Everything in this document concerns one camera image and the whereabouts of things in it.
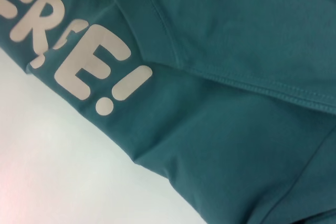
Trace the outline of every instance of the teal fabric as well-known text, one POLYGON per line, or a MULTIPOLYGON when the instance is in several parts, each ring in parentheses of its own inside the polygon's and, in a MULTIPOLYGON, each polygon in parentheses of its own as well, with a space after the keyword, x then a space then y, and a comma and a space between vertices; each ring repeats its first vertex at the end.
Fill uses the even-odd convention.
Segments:
POLYGON ((336 0, 61 0, 65 16, 46 31, 36 69, 33 34, 9 37, 36 0, 9 1, 18 14, 0 15, 0 46, 135 163, 168 178, 209 224, 314 223, 336 209, 336 0), (89 25, 54 50, 74 19, 89 25), (92 25, 131 57, 98 47, 111 74, 80 70, 90 87, 80 100, 55 73, 92 25), (142 65, 153 76, 126 100, 113 98, 112 87, 142 65), (107 116, 95 108, 101 97, 114 103, 107 116))

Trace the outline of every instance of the white background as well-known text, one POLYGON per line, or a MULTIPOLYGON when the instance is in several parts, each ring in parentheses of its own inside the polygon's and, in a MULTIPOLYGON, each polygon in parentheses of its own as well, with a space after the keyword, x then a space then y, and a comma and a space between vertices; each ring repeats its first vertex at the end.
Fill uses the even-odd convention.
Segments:
POLYGON ((0 223, 205 222, 0 50, 0 223))

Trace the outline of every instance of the teal garment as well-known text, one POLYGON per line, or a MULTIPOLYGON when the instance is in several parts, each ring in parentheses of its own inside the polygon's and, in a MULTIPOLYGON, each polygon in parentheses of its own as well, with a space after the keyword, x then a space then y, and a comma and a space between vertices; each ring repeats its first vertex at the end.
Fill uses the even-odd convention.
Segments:
POLYGON ((336 0, 7 1, 0 46, 207 223, 333 218, 336 0))

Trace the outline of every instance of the exclamation mark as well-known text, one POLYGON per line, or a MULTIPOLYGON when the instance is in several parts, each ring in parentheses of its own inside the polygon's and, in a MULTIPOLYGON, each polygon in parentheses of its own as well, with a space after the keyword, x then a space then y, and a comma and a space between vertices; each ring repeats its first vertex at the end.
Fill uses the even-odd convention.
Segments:
MULTIPOLYGON (((122 78, 112 88, 112 96, 118 101, 126 100, 132 93, 143 85, 151 76, 153 71, 147 66, 139 66, 122 78)), ((109 115, 113 111, 113 102, 107 97, 98 100, 96 111, 100 115, 109 115)))

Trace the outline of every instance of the teal shirt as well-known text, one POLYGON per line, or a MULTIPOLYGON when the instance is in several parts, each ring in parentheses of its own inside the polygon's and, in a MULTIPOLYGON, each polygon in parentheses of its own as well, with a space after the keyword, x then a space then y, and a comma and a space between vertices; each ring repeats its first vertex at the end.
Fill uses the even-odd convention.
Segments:
POLYGON ((335 39, 336 0, 0 0, 12 59, 209 224, 334 218, 335 39))

